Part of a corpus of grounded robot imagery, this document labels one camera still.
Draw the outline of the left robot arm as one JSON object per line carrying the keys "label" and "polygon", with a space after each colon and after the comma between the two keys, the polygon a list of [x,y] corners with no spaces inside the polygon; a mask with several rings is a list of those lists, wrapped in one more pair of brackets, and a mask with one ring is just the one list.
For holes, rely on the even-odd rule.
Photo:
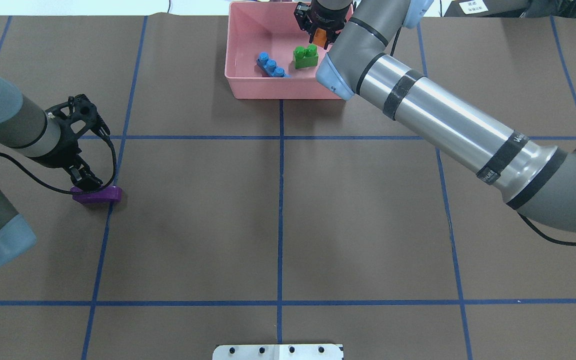
{"label": "left robot arm", "polygon": [[[102,180],[83,159],[80,139],[92,132],[109,148],[112,173]],[[40,186],[81,204],[116,203],[118,152],[98,107],[83,93],[43,108],[0,76],[0,159]],[[30,250],[37,235],[0,189],[0,268]]]}

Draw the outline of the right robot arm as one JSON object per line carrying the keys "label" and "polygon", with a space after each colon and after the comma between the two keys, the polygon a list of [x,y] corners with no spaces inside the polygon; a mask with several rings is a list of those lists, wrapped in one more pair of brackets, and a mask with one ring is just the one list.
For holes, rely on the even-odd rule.
{"label": "right robot arm", "polygon": [[429,0],[298,2],[294,16],[311,41],[332,45],[316,79],[343,100],[361,96],[472,171],[502,195],[536,234],[576,247],[576,148],[541,146],[388,55],[402,28],[414,28]]}

